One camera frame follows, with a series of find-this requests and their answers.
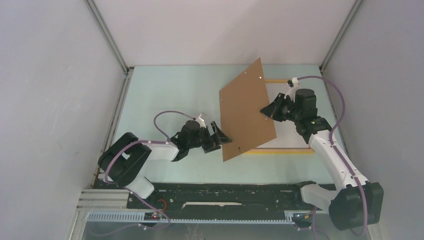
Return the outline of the building and sky photo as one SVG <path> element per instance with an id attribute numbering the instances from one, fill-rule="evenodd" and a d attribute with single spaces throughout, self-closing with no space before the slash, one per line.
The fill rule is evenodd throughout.
<path id="1" fill-rule="evenodd" d="M 279 93 L 286 94 L 289 91 L 287 80 L 265 80 L 269 102 L 271 103 Z M 274 121 L 276 138 L 266 142 L 256 149 L 309 149 L 310 146 L 297 133 L 295 124 L 291 121 Z"/>

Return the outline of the brown cardboard backing board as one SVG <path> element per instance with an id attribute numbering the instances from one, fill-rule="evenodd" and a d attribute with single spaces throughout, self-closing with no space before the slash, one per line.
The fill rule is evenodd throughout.
<path id="1" fill-rule="evenodd" d="M 277 138 L 274 121 L 260 113 L 270 104 L 260 58 L 219 91 L 220 129 L 231 143 L 222 145 L 226 162 Z"/>

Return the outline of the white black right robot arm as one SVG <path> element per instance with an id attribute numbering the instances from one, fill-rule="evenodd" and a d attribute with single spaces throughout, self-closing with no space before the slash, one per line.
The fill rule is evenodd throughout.
<path id="1" fill-rule="evenodd" d="M 318 115 L 312 89 L 298 89 L 294 96 L 279 93 L 260 113 L 277 122 L 294 123 L 296 132 L 319 155 L 333 180 L 334 190 L 312 181 L 301 182 L 300 190 L 290 196 L 295 208 L 310 204 L 325 211 L 340 231 L 379 223 L 384 189 L 380 183 L 370 182 L 339 146 L 328 121 Z"/>

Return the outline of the yellow wooden picture frame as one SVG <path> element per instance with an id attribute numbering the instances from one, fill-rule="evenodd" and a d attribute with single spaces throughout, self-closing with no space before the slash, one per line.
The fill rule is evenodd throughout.
<path id="1" fill-rule="evenodd" d="M 277 80 L 287 80 L 287 79 L 266 79 L 276 82 Z M 247 154 L 313 154 L 314 150 L 309 147 L 309 149 L 251 149 L 246 152 Z"/>

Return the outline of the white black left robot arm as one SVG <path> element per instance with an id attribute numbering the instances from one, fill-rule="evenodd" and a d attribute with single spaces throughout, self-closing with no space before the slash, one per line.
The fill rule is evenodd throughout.
<path id="1" fill-rule="evenodd" d="M 98 165 L 104 171 L 103 181 L 115 184 L 139 196 L 145 208 L 153 208 L 158 202 L 155 186 L 144 175 L 142 168 L 148 161 L 178 162 L 191 149 L 202 148 L 204 153 L 221 149 L 232 139 L 212 121 L 210 126 L 199 120 L 188 120 L 167 141 L 141 140 L 132 132 L 126 132 L 99 158 Z"/>

